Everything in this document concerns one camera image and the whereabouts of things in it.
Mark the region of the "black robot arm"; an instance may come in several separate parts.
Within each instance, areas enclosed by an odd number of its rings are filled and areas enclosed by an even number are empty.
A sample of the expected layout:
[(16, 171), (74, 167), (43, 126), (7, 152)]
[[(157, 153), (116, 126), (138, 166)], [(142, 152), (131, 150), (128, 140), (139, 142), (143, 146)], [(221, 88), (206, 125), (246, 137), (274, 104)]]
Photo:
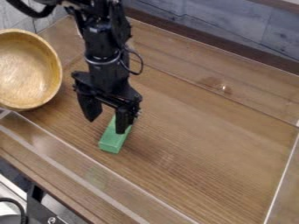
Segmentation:
[(130, 76), (140, 74), (130, 69), (127, 41), (132, 26), (127, 20), (122, 0), (34, 0), (44, 6), (38, 11), (23, 0), (6, 0), (32, 18), (50, 16), (60, 5), (74, 16), (83, 37), (84, 58), (88, 71), (75, 71), (74, 90), (86, 118), (94, 121), (103, 112), (103, 105), (116, 111), (116, 133), (123, 134), (134, 124), (143, 96), (130, 85)]

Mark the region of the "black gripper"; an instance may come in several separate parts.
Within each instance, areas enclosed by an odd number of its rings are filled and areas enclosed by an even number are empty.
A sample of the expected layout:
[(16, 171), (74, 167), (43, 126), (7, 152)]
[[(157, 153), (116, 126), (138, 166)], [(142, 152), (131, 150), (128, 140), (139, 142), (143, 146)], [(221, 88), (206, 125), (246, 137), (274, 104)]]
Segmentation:
[(88, 65), (88, 71), (74, 71), (74, 90), (78, 94), (82, 112), (94, 122), (106, 104), (116, 110), (116, 133), (124, 134), (138, 118), (143, 96), (130, 84), (130, 73), (123, 61), (106, 65)]

